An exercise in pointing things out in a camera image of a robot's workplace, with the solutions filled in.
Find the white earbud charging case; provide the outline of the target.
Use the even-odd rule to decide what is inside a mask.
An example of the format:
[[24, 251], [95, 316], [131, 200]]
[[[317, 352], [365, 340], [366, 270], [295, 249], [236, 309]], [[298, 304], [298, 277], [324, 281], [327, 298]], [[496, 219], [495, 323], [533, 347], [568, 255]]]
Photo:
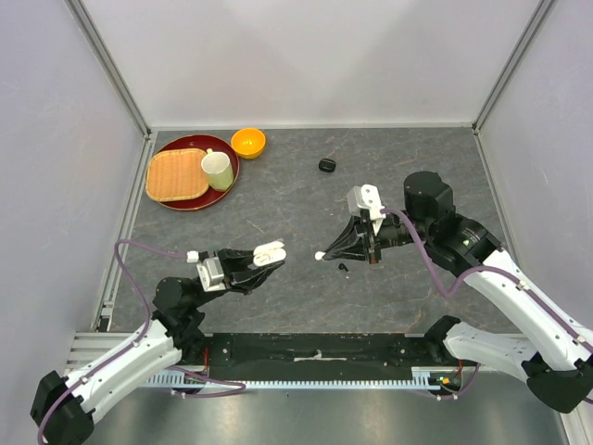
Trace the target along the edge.
[[[270, 260], [266, 264], [257, 264], [254, 262], [254, 258], [259, 254], [268, 254]], [[270, 243], [259, 245], [253, 250], [253, 265], [256, 267], [264, 267], [272, 265], [274, 263], [282, 262], [286, 259], [286, 251], [284, 249], [284, 242], [280, 239], [274, 240]]]

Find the black earbud charging case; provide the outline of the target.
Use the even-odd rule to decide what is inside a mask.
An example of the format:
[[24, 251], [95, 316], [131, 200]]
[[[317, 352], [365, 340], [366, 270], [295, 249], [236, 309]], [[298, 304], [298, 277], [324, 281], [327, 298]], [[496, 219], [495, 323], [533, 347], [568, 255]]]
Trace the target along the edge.
[[318, 168], [321, 172], [331, 173], [335, 171], [336, 162], [333, 159], [324, 158], [319, 161]]

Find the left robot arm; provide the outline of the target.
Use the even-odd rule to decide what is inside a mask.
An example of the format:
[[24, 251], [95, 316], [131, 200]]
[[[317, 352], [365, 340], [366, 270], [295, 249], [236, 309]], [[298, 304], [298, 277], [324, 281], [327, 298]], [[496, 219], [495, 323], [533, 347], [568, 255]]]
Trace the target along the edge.
[[252, 250], [193, 250], [183, 257], [196, 277], [161, 279], [133, 334], [66, 376], [52, 371], [40, 380], [31, 408], [38, 443], [84, 443], [105, 414], [150, 377], [199, 361], [205, 341], [200, 307], [228, 292], [251, 293], [284, 265], [286, 252], [276, 240]]

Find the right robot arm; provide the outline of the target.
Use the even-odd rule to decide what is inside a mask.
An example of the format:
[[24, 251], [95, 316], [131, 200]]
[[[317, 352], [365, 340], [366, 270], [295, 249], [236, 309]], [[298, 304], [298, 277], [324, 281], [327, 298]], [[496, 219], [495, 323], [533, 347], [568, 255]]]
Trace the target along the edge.
[[445, 298], [462, 285], [478, 291], [524, 335], [513, 340], [442, 317], [426, 335], [426, 358], [475, 362], [524, 382], [549, 408], [570, 413], [592, 402], [592, 331], [549, 298], [481, 223], [456, 211], [452, 188], [436, 172], [414, 172], [404, 181], [404, 210], [383, 205], [376, 186], [347, 194], [351, 217], [318, 261], [376, 264], [386, 248], [414, 244]]

